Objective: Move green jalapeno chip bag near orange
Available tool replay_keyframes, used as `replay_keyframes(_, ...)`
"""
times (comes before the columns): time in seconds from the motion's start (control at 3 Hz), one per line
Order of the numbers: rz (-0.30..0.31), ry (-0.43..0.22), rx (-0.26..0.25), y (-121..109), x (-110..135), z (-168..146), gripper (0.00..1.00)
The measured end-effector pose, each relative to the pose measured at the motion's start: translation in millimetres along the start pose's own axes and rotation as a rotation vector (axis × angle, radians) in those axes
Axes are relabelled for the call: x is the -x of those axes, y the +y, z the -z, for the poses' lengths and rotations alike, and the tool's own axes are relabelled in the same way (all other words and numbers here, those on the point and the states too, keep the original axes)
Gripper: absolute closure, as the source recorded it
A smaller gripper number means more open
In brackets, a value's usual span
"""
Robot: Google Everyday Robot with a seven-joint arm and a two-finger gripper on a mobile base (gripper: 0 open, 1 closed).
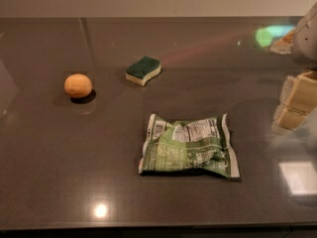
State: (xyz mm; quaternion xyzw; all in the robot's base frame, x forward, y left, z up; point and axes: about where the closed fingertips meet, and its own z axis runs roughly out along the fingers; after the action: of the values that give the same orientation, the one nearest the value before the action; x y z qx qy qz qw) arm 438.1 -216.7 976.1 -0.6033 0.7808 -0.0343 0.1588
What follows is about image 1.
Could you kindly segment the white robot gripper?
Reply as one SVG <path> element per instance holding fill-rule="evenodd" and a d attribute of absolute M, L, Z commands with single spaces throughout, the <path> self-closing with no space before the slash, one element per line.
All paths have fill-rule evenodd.
<path fill-rule="evenodd" d="M 317 2 L 298 22 L 292 40 L 296 63 L 317 66 Z M 293 131 L 317 107 L 317 71 L 288 76 L 281 90 L 280 102 L 273 115 L 272 129 Z"/>

